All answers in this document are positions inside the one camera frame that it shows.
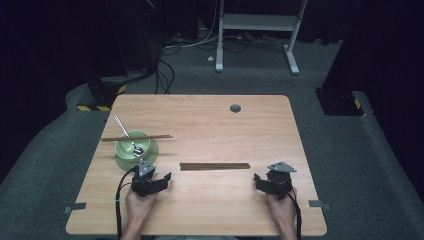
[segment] wooden table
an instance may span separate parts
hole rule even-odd
[[[230,106],[238,104],[234,113]],[[255,189],[253,174],[266,179],[267,166],[284,161],[296,168],[293,185],[302,209],[302,235],[327,231],[289,99],[276,95],[120,95],[102,137],[122,135],[117,114],[128,130],[157,139],[154,178],[172,172],[141,234],[276,236],[265,194]],[[66,230],[70,234],[116,234],[115,192],[125,173],[114,160],[114,142],[99,142]],[[249,163],[250,169],[180,171],[181,162]],[[132,174],[126,182],[131,181]],[[123,199],[128,188],[121,191]],[[123,228],[125,203],[121,201]]]

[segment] chopstick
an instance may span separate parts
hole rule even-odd
[[[249,169],[249,163],[180,163],[181,171]]]
[[[130,140],[157,139],[157,138],[172,138],[172,136],[171,135],[150,135],[150,136],[139,136],[139,137],[100,138],[100,140],[102,142],[113,142],[113,141],[130,141]]]

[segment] wooden stick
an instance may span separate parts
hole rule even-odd
[[[249,169],[249,163],[180,163],[181,171]]]
[[[151,135],[151,136],[138,136],[138,137],[114,137],[114,138],[100,138],[100,140],[102,142],[113,142],[113,141],[157,139],[157,138],[172,138],[172,136],[171,135]]]

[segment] human arm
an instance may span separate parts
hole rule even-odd
[[[122,234],[121,240],[136,240],[140,238],[140,231],[152,209],[153,202],[158,193],[140,197],[135,192],[128,190],[125,198],[127,206],[128,224]]]
[[[295,197],[296,189],[293,189],[289,194]],[[277,224],[282,240],[296,240],[296,228],[294,220],[296,217],[296,208],[290,197],[278,200],[276,196],[266,194],[271,209],[272,217]]]

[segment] metal spoon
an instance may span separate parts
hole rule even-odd
[[[119,120],[119,117],[117,115],[115,115],[115,120],[116,122],[118,122],[119,126],[121,126],[122,130],[124,130],[124,133],[127,137],[130,137],[130,135],[128,134],[127,130],[125,129],[124,125],[122,124],[121,120]],[[141,147],[138,147],[137,145],[135,145],[135,143],[131,140],[131,143],[134,146],[134,156],[135,157],[140,157],[141,154],[144,152],[143,149]]]

